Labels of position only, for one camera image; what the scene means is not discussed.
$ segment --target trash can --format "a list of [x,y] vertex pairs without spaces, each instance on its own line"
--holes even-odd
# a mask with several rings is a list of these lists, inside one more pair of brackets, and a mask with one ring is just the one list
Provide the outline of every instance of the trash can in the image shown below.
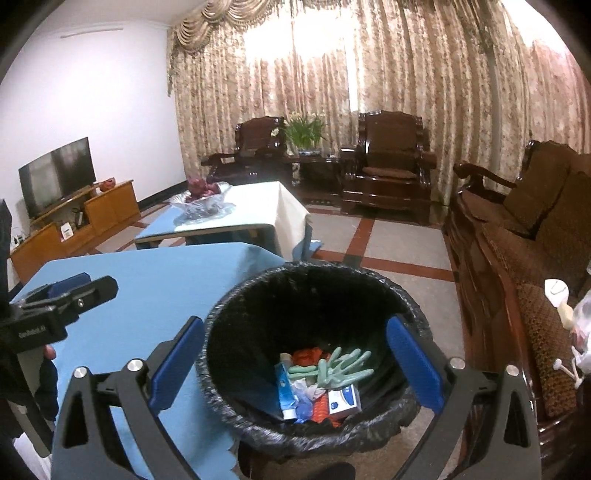
[[[379,449],[420,408],[386,341],[395,314],[431,337],[417,303],[375,272],[328,262],[265,270],[228,292],[205,320],[197,372],[206,400],[238,439],[276,460]],[[375,372],[358,385],[362,411],[339,427],[281,417],[279,355],[317,346],[372,352],[364,368]]]

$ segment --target table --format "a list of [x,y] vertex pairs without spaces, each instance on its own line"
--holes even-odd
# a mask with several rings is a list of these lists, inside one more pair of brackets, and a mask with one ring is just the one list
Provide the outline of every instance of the table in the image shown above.
[[[172,339],[191,315],[204,319],[234,285],[284,260],[253,245],[214,244],[157,248],[55,260],[44,265],[17,296],[86,272],[111,275],[119,284],[114,300],[83,314],[54,345],[61,404],[75,367],[93,373],[120,370],[131,358],[147,358],[158,343]],[[151,479],[121,409],[113,413],[131,465]],[[160,413],[173,442],[202,480],[238,480],[231,471],[235,439],[205,404],[195,367],[174,404]]]
[[[332,203],[340,206],[342,194],[341,160],[334,156],[311,155],[285,157],[284,163],[300,165],[300,181],[292,187],[295,196],[309,202]],[[326,171],[319,171],[326,166]]]
[[233,186],[226,201],[236,205],[232,213],[197,224],[182,223],[180,210],[169,207],[135,237],[135,245],[153,248],[165,238],[183,236],[187,244],[238,241],[257,244],[289,261],[309,258],[310,214],[280,182]]

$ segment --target tablecloth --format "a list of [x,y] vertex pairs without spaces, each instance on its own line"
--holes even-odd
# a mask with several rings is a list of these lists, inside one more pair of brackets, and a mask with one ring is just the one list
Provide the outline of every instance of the tablecloth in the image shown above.
[[[284,260],[246,244],[158,248],[87,255],[47,263],[17,296],[43,284],[88,273],[111,275],[117,297],[68,326],[68,338],[54,345],[59,374],[59,403],[75,367],[95,373],[120,370],[132,358],[147,358],[158,343],[172,339],[191,315],[205,318],[234,285]],[[115,422],[136,472],[151,479],[121,409]],[[236,480],[236,459],[228,449],[234,439],[210,411],[193,367],[169,410],[160,414],[182,455],[203,480]]]
[[169,207],[138,236],[136,244],[175,236],[206,235],[270,226],[274,229],[274,245],[268,246],[287,261],[309,257],[312,235],[310,214],[281,182],[253,183],[233,186],[226,201],[235,210],[222,218],[197,224],[181,224],[180,210]]

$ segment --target flat screen tv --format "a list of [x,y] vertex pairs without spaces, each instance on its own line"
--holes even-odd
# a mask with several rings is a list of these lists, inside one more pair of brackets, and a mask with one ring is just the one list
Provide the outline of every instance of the flat screen tv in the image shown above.
[[49,152],[18,170],[31,219],[96,182],[88,137]]

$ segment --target potted plant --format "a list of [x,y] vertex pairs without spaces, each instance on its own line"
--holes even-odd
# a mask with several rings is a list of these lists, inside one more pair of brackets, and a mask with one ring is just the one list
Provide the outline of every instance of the potted plant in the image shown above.
[[300,157],[320,155],[320,141],[324,138],[324,122],[314,115],[290,115],[285,123],[285,136]]

